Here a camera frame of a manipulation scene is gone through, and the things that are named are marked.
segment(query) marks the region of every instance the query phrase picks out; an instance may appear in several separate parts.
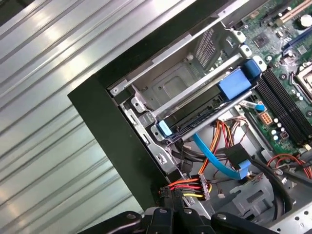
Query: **silver metal sheet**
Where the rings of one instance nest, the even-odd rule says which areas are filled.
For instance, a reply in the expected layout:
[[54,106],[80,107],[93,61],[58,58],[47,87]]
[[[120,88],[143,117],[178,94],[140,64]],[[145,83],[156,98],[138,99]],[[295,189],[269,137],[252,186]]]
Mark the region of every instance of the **silver metal sheet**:
[[312,230],[312,202],[299,210],[285,214],[269,228],[281,234],[304,234]]
[[67,95],[195,0],[36,0],[0,28],[0,233],[141,212]]

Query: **metal frame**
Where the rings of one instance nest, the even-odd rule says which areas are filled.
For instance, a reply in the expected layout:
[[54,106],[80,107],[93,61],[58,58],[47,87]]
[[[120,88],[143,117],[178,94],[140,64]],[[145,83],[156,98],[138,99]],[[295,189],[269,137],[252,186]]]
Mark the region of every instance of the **metal frame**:
[[[214,13],[214,9],[220,9],[228,2],[197,0],[69,94],[79,114],[143,209],[155,205],[156,192],[154,194],[151,187],[163,187],[168,182],[147,147],[117,107],[135,90],[126,89],[113,100],[107,88],[201,23]],[[177,179],[175,176],[175,172],[168,175],[171,179]]]

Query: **blue drive latch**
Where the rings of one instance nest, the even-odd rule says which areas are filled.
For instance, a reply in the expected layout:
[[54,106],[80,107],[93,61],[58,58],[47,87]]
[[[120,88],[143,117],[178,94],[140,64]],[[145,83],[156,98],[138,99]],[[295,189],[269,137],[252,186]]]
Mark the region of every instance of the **blue drive latch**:
[[233,71],[218,84],[219,89],[228,100],[232,100],[251,86],[252,84],[241,69]]
[[168,137],[173,134],[173,132],[170,130],[166,122],[163,120],[159,122],[157,126],[158,126],[158,129],[164,134],[164,137]]

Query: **green circuit board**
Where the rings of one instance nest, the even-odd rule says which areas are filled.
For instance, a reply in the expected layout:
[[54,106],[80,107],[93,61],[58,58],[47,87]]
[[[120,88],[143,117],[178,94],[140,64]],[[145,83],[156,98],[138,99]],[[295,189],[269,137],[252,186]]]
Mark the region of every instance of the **green circuit board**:
[[[284,0],[271,0],[267,2],[249,16],[245,17],[241,22],[239,30],[246,36],[246,44],[251,48],[253,54],[260,55],[272,68],[277,78],[286,75],[286,78],[283,77],[284,79],[279,79],[279,81],[292,97],[303,115],[306,116],[307,120],[312,124],[312,117],[308,115],[309,112],[312,112],[312,104],[309,99],[305,97],[302,90],[293,84],[293,79],[290,78],[291,72],[296,73],[303,63],[312,60],[312,34],[292,48],[294,53],[292,58],[285,58],[282,56],[284,46],[304,32],[304,29],[299,27],[298,19],[304,14],[311,14],[312,6],[280,27],[274,23],[264,23],[263,18],[266,14],[283,2]],[[303,0],[293,0],[290,1],[288,6],[294,9],[302,2]],[[298,92],[302,97],[305,97],[303,100],[299,100],[296,96]],[[272,119],[274,119],[273,113],[270,110],[267,110],[267,112]],[[273,140],[271,131],[276,129],[274,124],[264,124],[260,120],[257,112],[251,111],[251,114],[255,117],[259,129],[270,142],[276,153],[295,154],[298,152],[298,146],[289,138],[279,139],[279,141]]]

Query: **motherboard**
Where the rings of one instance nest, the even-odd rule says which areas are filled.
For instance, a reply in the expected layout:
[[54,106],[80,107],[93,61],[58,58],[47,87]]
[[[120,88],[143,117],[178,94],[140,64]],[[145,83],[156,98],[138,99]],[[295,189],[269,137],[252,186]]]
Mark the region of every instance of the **motherboard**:
[[312,1],[271,0],[235,28],[268,65],[250,111],[275,153],[296,154],[312,137]]

